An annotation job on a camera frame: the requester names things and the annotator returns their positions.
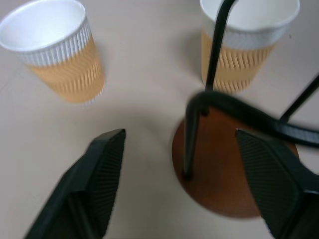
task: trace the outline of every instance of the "cup rim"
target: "cup rim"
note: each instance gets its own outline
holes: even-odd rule
[[[37,4],[42,4],[44,2],[51,2],[51,1],[54,1],[54,2],[57,2],[57,1],[71,1],[71,2],[74,2],[75,4],[77,4],[79,7],[82,8],[83,10],[83,16],[81,18],[81,21],[79,22],[78,26],[76,26],[74,28],[74,30],[70,31],[70,33],[68,35],[65,35],[65,36],[62,36],[60,38],[57,38],[56,40],[48,43],[48,44],[44,44],[40,47],[35,47],[35,46],[32,46],[32,47],[12,47],[12,46],[9,46],[5,43],[3,43],[1,41],[1,38],[0,38],[0,46],[2,46],[3,48],[9,50],[9,51],[13,51],[13,52],[32,52],[32,51],[38,51],[38,50],[42,50],[42,49],[45,49],[47,47],[50,47],[50,46],[53,46],[53,45],[56,45],[57,43],[60,43],[62,42],[63,40],[67,39],[69,36],[73,35],[74,33],[76,33],[79,28],[81,28],[85,18],[86,18],[86,10],[85,10],[85,7],[84,5],[77,1],[77,0],[32,0],[32,1],[28,1],[20,6],[18,6],[17,8],[13,9],[11,12],[9,12],[1,21],[0,21],[0,33],[2,31],[2,28],[3,26],[6,24],[7,21],[9,21],[11,18],[15,17],[18,13],[24,11],[25,9],[28,9],[30,7],[33,7]]]
[[[201,10],[203,11],[203,13],[213,22],[216,22],[216,19],[217,19],[217,15],[218,15],[218,12],[217,12],[217,15],[216,17],[211,17],[210,14],[207,12],[207,10],[205,9],[204,7],[204,1],[205,0],[200,0],[200,7],[201,7]],[[270,26],[266,26],[266,27],[260,27],[260,28],[252,28],[252,29],[245,29],[243,27],[238,27],[238,26],[235,26],[234,24],[228,24],[227,23],[227,26],[226,28],[227,29],[230,29],[230,30],[233,30],[233,31],[243,31],[243,32],[247,32],[247,33],[258,33],[258,32],[262,32],[262,31],[267,31],[267,30],[272,30],[272,29],[278,29],[278,28],[281,28],[285,25],[288,25],[290,22],[292,22],[296,16],[298,15],[299,11],[300,11],[300,1],[299,0],[295,0],[296,3],[297,3],[297,7],[296,7],[296,10],[295,12],[287,17],[286,19],[283,19],[281,21],[278,21],[276,24],[273,24],[273,25],[270,25]]]

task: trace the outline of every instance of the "tan cup sleeve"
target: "tan cup sleeve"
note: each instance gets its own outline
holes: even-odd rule
[[[29,67],[68,102],[87,102],[94,99],[104,88],[104,70],[92,37],[82,51],[65,62]]]
[[[206,83],[212,39],[205,32],[201,34],[201,73]],[[240,50],[222,47],[214,89],[234,93],[248,87],[275,45],[254,50]]]

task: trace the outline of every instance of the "paper cup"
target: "paper cup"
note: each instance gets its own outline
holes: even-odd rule
[[[200,0],[203,82],[206,82],[212,36],[222,3],[223,0]],[[249,86],[299,9],[299,0],[238,0],[228,17],[214,88],[234,93]]]
[[[0,45],[68,102],[91,101],[104,88],[104,70],[78,1],[38,0],[20,6],[0,23]]]

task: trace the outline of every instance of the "white paper cup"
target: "white paper cup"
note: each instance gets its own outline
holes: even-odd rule
[[[201,70],[204,82],[216,18],[223,1],[200,0],[203,12]],[[299,9],[299,0],[237,0],[224,33],[215,89],[234,93],[246,88],[298,15]]]
[[[78,1],[38,0],[20,6],[0,23],[0,45],[66,101],[90,101],[104,88],[104,70]]]

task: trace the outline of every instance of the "beige floor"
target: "beige floor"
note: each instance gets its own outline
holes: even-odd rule
[[[1,0],[0,17],[24,0]],[[107,238],[270,239],[261,219],[233,220],[197,205],[170,161],[172,134],[200,81],[199,0],[83,0],[106,66],[89,106],[61,101],[0,49],[0,237],[20,239],[61,174],[95,136],[126,128],[121,183]],[[239,95],[280,115],[319,71],[319,1],[300,16]],[[316,94],[294,120],[318,125]],[[319,172],[317,152],[302,161]]]

